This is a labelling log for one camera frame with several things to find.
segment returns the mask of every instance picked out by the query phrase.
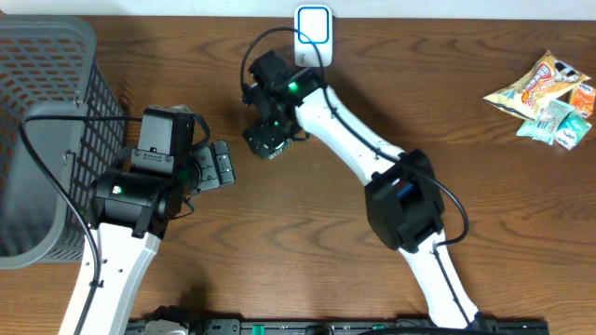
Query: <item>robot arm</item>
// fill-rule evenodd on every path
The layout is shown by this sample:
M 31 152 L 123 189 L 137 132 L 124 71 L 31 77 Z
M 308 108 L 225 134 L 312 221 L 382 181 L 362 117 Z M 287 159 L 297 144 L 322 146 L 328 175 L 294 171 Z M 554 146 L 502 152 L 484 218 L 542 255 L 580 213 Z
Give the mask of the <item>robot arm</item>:
M 386 246 L 400 251 L 412 268 L 433 322 L 439 327 L 466 328 L 467 321 L 475 319 L 478 309 L 464 291 L 447 248 L 437 248 L 445 275 L 433 254 L 433 247 L 445 240 L 440 220 L 444 207 L 439 189 L 426 180 L 417 179 L 410 169 L 416 166 L 433 175 L 424 154 L 420 151 L 405 154 L 400 147 L 372 132 L 347 110 L 332 88 L 322 83 L 312 69 L 295 74 L 275 52 L 269 51 L 253 63 L 249 72 L 256 84 L 244 87 L 243 100 L 254 104 L 261 113 L 261 119 L 244 132 L 253 152 L 271 159 L 289 147 L 301 128 L 321 139 L 365 186 L 369 224 Z M 396 164 L 378 156 L 355 137 L 332 114 L 323 89 L 327 89 L 336 114 L 349 127 L 368 143 L 400 161 Z M 460 305 L 454 301 L 445 277 Z
M 393 167 L 394 163 L 377 156 L 332 116 L 322 90 L 323 88 L 319 88 L 304 98 L 304 103 L 295 109 L 296 119 L 306 132 L 315 135 L 327 144 L 354 171 L 362 184 L 367 185 L 373 180 L 373 173 L 383 173 Z M 330 102 L 337 108 L 337 113 L 360 136 L 370 143 L 375 143 L 386 154 L 397 157 L 404 153 L 400 147 L 384 141 L 350 113 L 339 101 L 331 87 L 327 87 L 327 94 Z M 428 313 L 433 322 L 439 327 L 465 328 L 467 322 L 455 304 L 454 297 L 433 254 L 433 245 L 444 240 L 445 233 L 440 231 L 433 233 L 420 243 L 418 251 L 415 253 L 406 251 L 404 248 L 400 248 L 399 251 L 412 268 L 416 280 L 425 294 Z M 467 319 L 474 320 L 478 309 L 464 291 L 449 258 L 447 248 L 438 248 L 438 252 Z
M 193 145 L 195 122 L 205 138 Z M 209 142 L 203 119 L 181 106 L 149 107 L 144 111 L 138 148 L 131 150 L 130 171 L 122 159 L 90 186 L 88 216 L 100 255 L 100 280 L 88 310 L 84 306 L 93 283 L 93 258 L 86 241 L 74 293 L 62 321 L 60 335 L 121 335 L 142 277 L 157 253 L 169 221 L 176 219 L 187 194 L 196 195 L 234 182 L 224 141 Z

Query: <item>chip bag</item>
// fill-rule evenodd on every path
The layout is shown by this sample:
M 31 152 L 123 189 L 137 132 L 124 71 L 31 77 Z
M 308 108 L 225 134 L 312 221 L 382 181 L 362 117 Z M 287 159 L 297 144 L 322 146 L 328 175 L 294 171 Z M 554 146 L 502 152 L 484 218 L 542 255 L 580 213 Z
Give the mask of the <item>chip bag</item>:
M 509 87 L 497 90 L 484 100 L 503 112 L 524 120 L 536 120 L 549 103 L 589 77 L 560 60 L 550 51 Z
M 575 87 L 569 95 L 569 104 L 576 108 L 576 113 L 588 118 L 594 111 L 594 101 L 596 101 L 596 89 L 585 84 Z
M 515 135 L 528 136 L 532 140 L 543 141 L 552 145 L 559 125 L 573 110 L 573 106 L 559 100 L 553 100 L 535 121 L 523 121 Z

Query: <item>white power adapter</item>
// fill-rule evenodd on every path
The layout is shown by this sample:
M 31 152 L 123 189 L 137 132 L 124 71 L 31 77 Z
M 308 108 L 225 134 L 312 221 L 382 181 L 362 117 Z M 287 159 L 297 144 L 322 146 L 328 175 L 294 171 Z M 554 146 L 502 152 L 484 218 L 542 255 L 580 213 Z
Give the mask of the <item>white power adapter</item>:
M 317 45 L 323 66 L 332 63 L 333 14 L 325 5 L 302 5 L 294 11 L 294 28 Z M 319 67 L 317 51 L 308 38 L 294 34 L 294 61 L 302 67 Z

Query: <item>candy wrapper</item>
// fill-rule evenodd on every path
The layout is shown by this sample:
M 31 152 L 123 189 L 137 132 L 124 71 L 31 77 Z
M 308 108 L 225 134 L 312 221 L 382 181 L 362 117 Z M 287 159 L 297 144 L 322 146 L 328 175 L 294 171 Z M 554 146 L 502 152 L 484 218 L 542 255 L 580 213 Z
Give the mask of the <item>candy wrapper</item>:
M 513 85 L 484 97 L 484 100 L 503 112 L 534 121 L 551 101 L 588 79 L 547 51 L 532 71 Z
M 523 121 L 523 124 L 521 124 L 515 135 L 528 136 L 532 140 L 543 141 L 552 145 L 559 125 L 573 110 L 573 106 L 559 100 L 553 100 L 544 109 L 542 114 L 537 117 L 536 121 Z
M 569 95 L 569 104 L 576 108 L 576 113 L 588 118 L 594 111 L 596 101 L 596 89 L 585 84 L 579 84 Z
M 588 121 L 576 113 L 571 113 L 562 121 L 561 126 L 555 134 L 555 141 L 567 148 L 567 150 L 571 150 L 588 133 L 591 127 L 592 125 Z

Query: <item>cable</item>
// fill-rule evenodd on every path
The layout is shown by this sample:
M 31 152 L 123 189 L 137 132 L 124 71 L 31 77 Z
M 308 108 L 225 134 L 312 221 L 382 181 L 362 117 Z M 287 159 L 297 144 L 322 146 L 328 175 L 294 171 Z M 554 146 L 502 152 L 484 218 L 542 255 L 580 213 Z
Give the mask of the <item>cable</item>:
M 193 113 L 193 119 L 195 120 L 195 122 L 198 123 L 199 126 L 201 126 L 201 128 L 203 129 L 203 133 L 205 133 L 205 137 L 203 137 L 203 140 L 198 141 L 197 143 L 193 144 L 193 152 L 194 153 L 198 153 L 199 151 L 201 151 L 203 148 L 205 148 L 208 144 L 209 144 L 209 126 L 207 126 L 207 122 L 205 122 L 205 119 L 203 118 L 203 116 Z
M 313 335 L 335 335 L 335 329 L 331 326 L 326 326 L 316 330 Z
M 295 135 L 291 137 L 292 141 L 306 141 L 310 138 L 310 134 L 305 132 L 305 136 L 303 138 L 296 137 Z
M 191 201 L 191 199 L 193 197 L 195 197 L 195 195 L 196 194 L 193 194 L 193 195 L 191 195 L 191 196 L 189 196 L 187 198 L 183 198 L 183 202 L 188 207 L 188 209 L 190 209 L 190 212 L 189 213 L 186 213 L 186 214 L 183 214 L 183 215 L 175 216 L 175 217 L 171 218 L 170 220 L 178 220 L 178 219 L 181 219 L 183 217 L 186 217 L 186 216 L 189 216 L 189 215 L 193 214 L 195 212 L 195 205 L 193 205 L 193 202 Z
M 392 162 L 394 164 L 403 164 L 404 166 L 408 167 L 409 169 L 411 169 L 412 171 L 414 171 L 414 173 L 416 173 L 416 175 L 418 175 L 419 177 L 422 177 L 424 179 L 426 179 L 427 181 L 432 182 L 433 184 L 435 184 L 437 187 L 439 187 L 443 192 L 445 192 L 445 194 L 447 194 L 447 196 L 449 196 L 449 198 L 454 202 L 455 206 L 457 207 L 457 209 L 459 209 L 459 212 L 462 215 L 462 219 L 464 220 L 464 230 L 462 232 L 461 235 L 459 235 L 456 238 L 453 239 L 449 239 L 443 242 L 439 242 L 437 244 L 435 244 L 433 246 L 433 254 L 435 256 L 435 258 L 437 259 L 437 263 L 439 264 L 440 270 L 443 274 L 443 277 L 445 279 L 445 281 L 447 282 L 447 286 L 449 287 L 449 290 L 451 291 L 452 296 L 454 297 L 454 302 L 457 305 L 457 308 L 459 309 L 459 311 L 461 312 L 462 316 L 464 317 L 464 319 L 466 320 L 466 323 L 468 325 L 470 325 L 470 321 L 464 311 L 463 306 L 461 305 L 461 302 L 459 301 L 459 299 L 457 298 L 457 295 L 455 294 L 455 290 L 454 287 L 451 283 L 451 281 L 449 280 L 449 277 L 445 271 L 445 268 L 442 264 L 442 261 L 440 260 L 440 255 L 439 252 L 437 251 L 438 247 L 441 246 L 449 246 L 455 243 L 459 243 L 462 240 L 464 240 L 464 238 L 466 238 L 467 233 L 469 231 L 469 220 L 467 218 L 467 213 L 466 210 L 464 209 L 464 206 L 462 205 L 462 203 L 457 199 L 457 197 L 455 197 L 455 194 L 453 194 L 445 185 L 443 185 L 442 183 L 440 183 L 439 181 L 437 181 L 436 179 L 428 176 L 426 173 L 422 172 L 420 169 L 413 167 L 409 164 L 400 162 L 399 159 L 397 157 L 391 156 L 389 154 L 386 154 L 385 152 L 383 152 L 381 150 L 381 148 L 378 148 L 376 146 L 374 146 L 374 144 L 369 143 L 368 141 L 366 141 L 366 139 L 364 139 L 360 134 L 358 134 L 358 132 L 356 130 L 354 130 L 345 120 L 344 118 L 339 115 L 337 113 L 337 108 L 335 106 L 333 106 L 333 104 L 331 103 L 330 99 L 329 99 L 329 95 L 327 94 L 327 81 L 325 80 L 325 71 L 324 71 L 324 67 L 323 67 L 323 61 L 322 61 L 322 57 L 320 56 L 320 51 L 318 50 L 318 47 L 315 43 L 312 42 L 312 40 L 306 36 L 304 33 L 300 32 L 299 30 L 295 29 L 295 28 L 290 28 L 290 27 L 277 27 L 277 28 L 273 28 L 273 29 L 269 29 L 268 31 L 262 33 L 261 35 L 259 35 L 249 46 L 249 48 L 247 49 L 246 53 L 244 54 L 244 57 L 242 58 L 242 62 L 240 63 L 240 88 L 242 89 L 243 93 L 246 93 L 246 87 L 248 87 L 248 84 L 246 84 L 244 82 L 244 68 L 246 66 L 246 60 L 249 56 L 249 54 L 251 53 L 252 49 L 254 48 L 254 46 L 261 41 L 265 36 L 274 33 L 274 32 L 294 32 L 297 34 L 300 34 L 304 37 L 306 37 L 306 39 L 308 40 L 308 42 L 313 46 L 313 48 L 315 49 L 315 51 L 317 52 L 317 58 L 318 58 L 318 67 L 320 69 L 320 78 L 321 78 L 321 88 L 323 89 L 323 97 L 325 98 L 325 102 L 327 103 L 327 107 L 330 109 L 332 116 L 334 116 L 340 124 L 342 124 L 342 126 L 349 132 L 351 133 L 355 138 L 357 138 L 362 144 L 364 144 L 367 148 L 369 148 L 371 151 L 373 151 L 376 155 L 383 157 L 384 159 L 388 160 L 389 162 Z
M 432 334 L 432 335 L 499 335 L 495 332 L 478 331 L 456 328 L 418 328 L 418 327 L 399 327 L 383 328 L 361 332 L 358 335 L 400 335 L 400 334 Z
M 31 142 L 29 141 L 29 136 L 27 136 L 27 130 L 25 129 L 25 125 L 27 122 L 35 121 L 35 120 L 71 120 L 71 121 L 142 121 L 140 117 L 131 117 L 131 116 L 70 116 L 70 115 L 32 115 L 32 116 L 25 116 L 19 123 L 19 134 L 20 139 L 22 140 L 25 149 L 37 165 L 37 167 L 41 170 L 44 176 L 47 178 L 49 183 L 56 189 L 58 195 L 64 200 L 68 208 L 74 213 L 76 220 L 80 223 L 81 228 L 83 229 L 83 233 L 87 238 L 89 243 L 89 248 L 91 249 L 91 255 L 93 256 L 93 279 L 89 284 L 89 294 L 87 295 L 87 299 L 85 300 L 85 305 L 83 306 L 83 310 L 81 311 L 81 316 L 79 316 L 78 323 L 76 324 L 76 329 L 74 330 L 74 334 L 78 335 L 81 333 L 81 329 L 83 325 L 85 325 L 85 319 L 87 318 L 87 314 L 89 312 L 89 308 L 91 307 L 91 302 L 93 301 L 93 297 L 95 296 L 95 291 L 97 286 L 100 282 L 100 274 L 102 272 L 102 262 L 100 261 L 100 252 L 97 248 L 97 244 L 93 239 L 93 235 L 91 234 L 91 230 L 85 223 L 83 216 L 76 208 L 75 202 L 73 199 L 68 195 L 66 190 L 62 187 L 60 182 L 56 179 L 56 177 L 51 173 L 51 171 L 47 168 L 44 162 L 41 160 L 37 152 L 35 151 L 34 147 L 32 146 Z

